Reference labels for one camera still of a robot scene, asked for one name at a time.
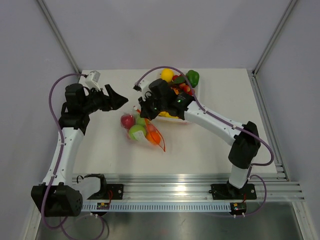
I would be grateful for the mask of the clear zip top bag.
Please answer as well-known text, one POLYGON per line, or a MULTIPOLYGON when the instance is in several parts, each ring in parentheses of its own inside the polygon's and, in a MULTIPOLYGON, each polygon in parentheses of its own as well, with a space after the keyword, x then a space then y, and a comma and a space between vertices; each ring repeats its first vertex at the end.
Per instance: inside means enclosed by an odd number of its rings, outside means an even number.
POLYGON ((166 152, 163 135, 151 120, 141 117, 141 109, 138 106, 134 106, 131 111, 124 112, 119 118, 119 124, 130 142, 166 152))

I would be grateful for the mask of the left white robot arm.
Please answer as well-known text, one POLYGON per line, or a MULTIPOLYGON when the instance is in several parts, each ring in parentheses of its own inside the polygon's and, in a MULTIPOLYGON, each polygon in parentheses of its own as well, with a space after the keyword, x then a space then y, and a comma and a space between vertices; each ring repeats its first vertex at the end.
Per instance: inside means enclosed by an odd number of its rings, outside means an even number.
POLYGON ((106 178, 102 174, 87 174, 76 186, 72 186, 73 168, 80 144, 90 122, 90 114, 96 111, 118 110, 129 100, 116 93, 107 84, 102 90, 80 83, 65 88, 65 103, 58 119, 58 141, 50 168, 42 180, 31 190, 31 197, 43 217, 76 217, 83 202, 91 197, 111 197, 106 178))

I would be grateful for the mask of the green lime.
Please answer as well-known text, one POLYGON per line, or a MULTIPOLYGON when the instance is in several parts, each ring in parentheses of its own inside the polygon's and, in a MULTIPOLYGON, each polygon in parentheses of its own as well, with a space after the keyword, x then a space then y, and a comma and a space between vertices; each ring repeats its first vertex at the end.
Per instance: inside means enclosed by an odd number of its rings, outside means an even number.
POLYGON ((137 117, 136 118, 136 124, 145 127, 146 126, 146 120, 144 118, 141 117, 137 117))

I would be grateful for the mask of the green apple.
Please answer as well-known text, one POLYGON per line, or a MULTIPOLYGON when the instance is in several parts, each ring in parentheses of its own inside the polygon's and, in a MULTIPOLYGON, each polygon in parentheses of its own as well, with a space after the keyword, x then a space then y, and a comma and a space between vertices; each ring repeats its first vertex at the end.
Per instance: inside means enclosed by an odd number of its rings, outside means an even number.
POLYGON ((143 141, 146 138, 147 131, 144 126, 135 124, 128 130, 130 139, 135 141, 143 141))

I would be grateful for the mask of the orange fruit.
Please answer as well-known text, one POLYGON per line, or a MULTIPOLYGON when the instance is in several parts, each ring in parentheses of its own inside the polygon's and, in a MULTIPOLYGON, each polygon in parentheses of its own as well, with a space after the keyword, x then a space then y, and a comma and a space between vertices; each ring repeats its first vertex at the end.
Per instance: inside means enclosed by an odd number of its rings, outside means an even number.
POLYGON ((159 145, 161 143, 161 137, 156 131, 148 132, 146 139, 153 145, 159 145))

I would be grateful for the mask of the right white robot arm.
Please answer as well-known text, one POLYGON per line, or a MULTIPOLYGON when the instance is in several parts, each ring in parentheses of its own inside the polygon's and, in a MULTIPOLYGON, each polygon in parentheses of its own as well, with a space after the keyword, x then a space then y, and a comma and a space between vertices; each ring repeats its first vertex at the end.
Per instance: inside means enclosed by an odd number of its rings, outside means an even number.
POLYGON ((226 190, 232 198, 239 198, 245 192, 250 165, 261 147, 256 139, 259 133, 255 123, 249 121, 241 124, 217 113, 210 113, 200 106, 194 96, 186 92, 176 94, 162 79, 152 82, 143 80, 133 88, 141 92, 138 99, 141 117, 153 120, 161 112, 167 112, 173 117, 205 128, 230 145, 228 160, 232 167, 226 190))

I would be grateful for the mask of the pink peach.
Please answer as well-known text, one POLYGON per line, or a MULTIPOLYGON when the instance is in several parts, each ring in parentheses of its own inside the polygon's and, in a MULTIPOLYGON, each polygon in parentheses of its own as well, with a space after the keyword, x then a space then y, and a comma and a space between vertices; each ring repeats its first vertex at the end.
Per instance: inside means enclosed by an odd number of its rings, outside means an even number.
POLYGON ((146 125, 146 129, 147 129, 147 131, 149 132, 149 133, 151 133, 151 132, 156 132, 157 131, 157 129, 155 128, 155 126, 153 125, 153 124, 147 124, 146 125))

